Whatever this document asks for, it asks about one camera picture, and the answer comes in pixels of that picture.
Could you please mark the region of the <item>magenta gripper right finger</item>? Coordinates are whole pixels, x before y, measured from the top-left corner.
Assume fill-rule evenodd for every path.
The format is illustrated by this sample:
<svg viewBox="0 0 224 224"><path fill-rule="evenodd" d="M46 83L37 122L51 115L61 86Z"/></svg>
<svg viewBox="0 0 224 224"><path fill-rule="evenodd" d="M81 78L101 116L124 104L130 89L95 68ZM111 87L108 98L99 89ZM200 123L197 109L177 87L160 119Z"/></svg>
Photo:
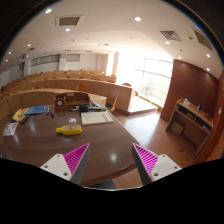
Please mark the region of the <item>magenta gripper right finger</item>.
<svg viewBox="0 0 224 224"><path fill-rule="evenodd" d="M181 170L181 167L166 154L157 155L135 143L132 144L132 156L143 185L150 184Z"/></svg>

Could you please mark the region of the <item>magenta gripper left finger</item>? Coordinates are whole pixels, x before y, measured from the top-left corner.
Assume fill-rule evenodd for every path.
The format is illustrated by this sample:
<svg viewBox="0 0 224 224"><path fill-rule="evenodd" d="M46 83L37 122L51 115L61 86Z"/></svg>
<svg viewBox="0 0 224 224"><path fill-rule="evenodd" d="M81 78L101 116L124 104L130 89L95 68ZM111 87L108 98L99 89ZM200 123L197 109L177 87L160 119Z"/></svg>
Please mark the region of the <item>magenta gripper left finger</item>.
<svg viewBox="0 0 224 224"><path fill-rule="evenodd" d="M65 155L55 154L41 169L79 185L89 156L90 144L87 143Z"/></svg>

